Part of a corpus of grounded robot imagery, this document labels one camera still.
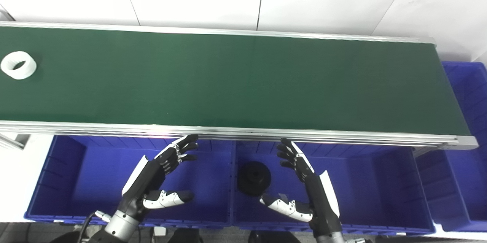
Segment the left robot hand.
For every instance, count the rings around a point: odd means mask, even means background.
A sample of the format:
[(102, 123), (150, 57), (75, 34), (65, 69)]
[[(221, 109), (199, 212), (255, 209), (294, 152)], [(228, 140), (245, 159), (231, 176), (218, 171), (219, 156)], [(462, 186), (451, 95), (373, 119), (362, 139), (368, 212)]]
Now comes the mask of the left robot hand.
[(123, 188), (122, 200), (117, 212), (142, 222), (149, 210), (177, 206), (193, 200), (191, 191), (164, 191), (161, 186), (167, 175), (182, 162), (196, 160), (197, 156), (186, 154), (198, 147), (197, 134), (190, 134), (168, 144), (152, 160), (143, 156)]

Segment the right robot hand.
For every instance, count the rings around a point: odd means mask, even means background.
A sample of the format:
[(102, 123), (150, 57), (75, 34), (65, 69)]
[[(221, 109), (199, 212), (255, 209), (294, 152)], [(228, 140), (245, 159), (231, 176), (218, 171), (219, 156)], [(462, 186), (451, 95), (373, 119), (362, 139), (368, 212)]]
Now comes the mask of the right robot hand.
[(277, 148), (277, 155), (282, 159), (280, 165), (294, 170), (306, 188), (309, 203), (268, 194), (261, 195), (260, 203), (294, 220), (307, 222), (315, 237), (342, 232), (339, 206), (328, 172), (318, 175), (303, 151), (290, 139), (282, 138)]

